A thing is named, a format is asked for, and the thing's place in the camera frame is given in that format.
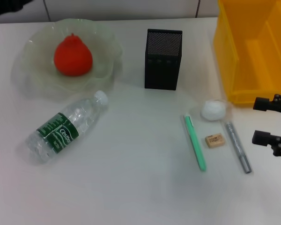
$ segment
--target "gray marker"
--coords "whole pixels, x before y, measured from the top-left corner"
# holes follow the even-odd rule
[[[249,161],[247,159],[247,156],[244,152],[244,149],[243,149],[243,147],[240,143],[240,140],[239,140],[239,138],[236,134],[236,130],[234,129],[233,123],[231,121],[228,121],[228,122],[226,122],[225,127],[226,127],[226,130],[227,130],[227,132],[230,136],[230,139],[233,143],[234,149],[237,153],[237,156],[240,160],[240,163],[243,166],[244,172],[245,173],[251,173],[252,172],[251,166],[250,166]]]

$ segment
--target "green bottle label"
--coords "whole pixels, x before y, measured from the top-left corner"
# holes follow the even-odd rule
[[[56,153],[59,153],[79,136],[75,126],[60,112],[37,129],[37,131],[51,144]]]

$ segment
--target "wall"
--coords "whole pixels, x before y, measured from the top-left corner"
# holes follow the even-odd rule
[[[217,0],[34,0],[19,12],[0,15],[0,23],[214,17],[218,12]]]

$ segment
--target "black object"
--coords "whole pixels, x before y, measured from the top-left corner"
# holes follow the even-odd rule
[[[253,109],[266,111],[273,110],[281,113],[281,95],[276,94],[272,102],[268,98],[257,97]],[[273,155],[281,156],[281,137],[271,133],[255,130],[252,143],[262,146],[272,146]]]
[[[32,0],[0,0],[0,15],[8,12],[16,12],[23,8],[23,5]]]
[[[272,110],[281,113],[281,95],[276,94],[271,102],[268,98],[257,97],[253,109],[261,111]]]
[[[281,156],[281,137],[271,135],[271,133],[255,130],[252,143],[262,146],[268,144],[272,146],[273,155]]]
[[[145,88],[176,90],[182,56],[182,31],[148,29]]]

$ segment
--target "clear plastic bowl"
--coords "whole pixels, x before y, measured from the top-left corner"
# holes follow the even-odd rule
[[[59,43],[71,34],[78,35],[93,55],[93,67],[85,75],[67,77],[55,67],[53,57]],[[77,93],[110,78],[113,65],[122,55],[114,33],[103,25],[83,19],[65,19],[34,34],[21,53],[22,68],[43,91]]]

